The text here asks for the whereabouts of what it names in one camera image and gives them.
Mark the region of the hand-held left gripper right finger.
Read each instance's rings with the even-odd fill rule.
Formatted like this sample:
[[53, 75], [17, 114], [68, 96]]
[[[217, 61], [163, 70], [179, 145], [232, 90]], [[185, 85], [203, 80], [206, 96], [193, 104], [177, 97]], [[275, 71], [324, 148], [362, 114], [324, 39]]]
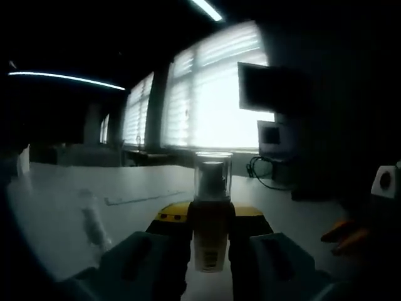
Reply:
[[344, 283], [317, 270], [313, 257], [275, 233], [252, 206], [232, 205], [229, 261], [234, 300], [341, 300]]

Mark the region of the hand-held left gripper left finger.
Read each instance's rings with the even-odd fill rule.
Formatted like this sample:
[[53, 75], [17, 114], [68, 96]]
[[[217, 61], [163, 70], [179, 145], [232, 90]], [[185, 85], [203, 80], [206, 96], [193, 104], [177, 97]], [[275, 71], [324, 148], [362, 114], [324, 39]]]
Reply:
[[180, 300], [187, 283], [192, 228], [188, 202], [162, 208], [146, 231], [106, 251], [96, 268], [58, 283], [67, 300]]

